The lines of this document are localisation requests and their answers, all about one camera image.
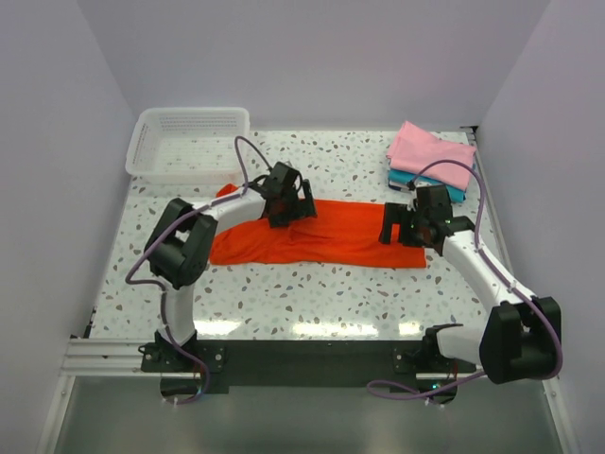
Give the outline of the orange t-shirt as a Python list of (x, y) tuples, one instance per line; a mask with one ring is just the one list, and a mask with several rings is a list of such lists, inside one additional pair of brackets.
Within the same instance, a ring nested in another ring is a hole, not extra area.
[(315, 218), (275, 228), (261, 218), (216, 235), (210, 262), (219, 266), (317, 262), (385, 269), (426, 267), (424, 249), (379, 242), (383, 205), (329, 200), (315, 204)]

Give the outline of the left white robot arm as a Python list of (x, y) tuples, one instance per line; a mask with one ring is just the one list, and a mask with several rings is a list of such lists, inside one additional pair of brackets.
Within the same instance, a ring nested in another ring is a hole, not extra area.
[(206, 270), (217, 235), (264, 219), (271, 228), (317, 215), (311, 185), (300, 171), (279, 162), (234, 192), (194, 205), (168, 203), (144, 249), (152, 274), (145, 285), (161, 291), (160, 327), (154, 341), (139, 348), (145, 373), (194, 372), (208, 375), (193, 318), (195, 283)]

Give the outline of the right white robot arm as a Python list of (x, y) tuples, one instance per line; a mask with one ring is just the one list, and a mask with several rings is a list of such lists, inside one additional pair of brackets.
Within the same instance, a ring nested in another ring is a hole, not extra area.
[(461, 274), (488, 312), (480, 329), (460, 323), (426, 329), (414, 359), (427, 369), (440, 372), (462, 360), (479, 366), (494, 384), (549, 379), (560, 372), (559, 304), (514, 278), (483, 241), (478, 224), (455, 215), (444, 185), (418, 188), (410, 203), (386, 203), (379, 240), (433, 250)]

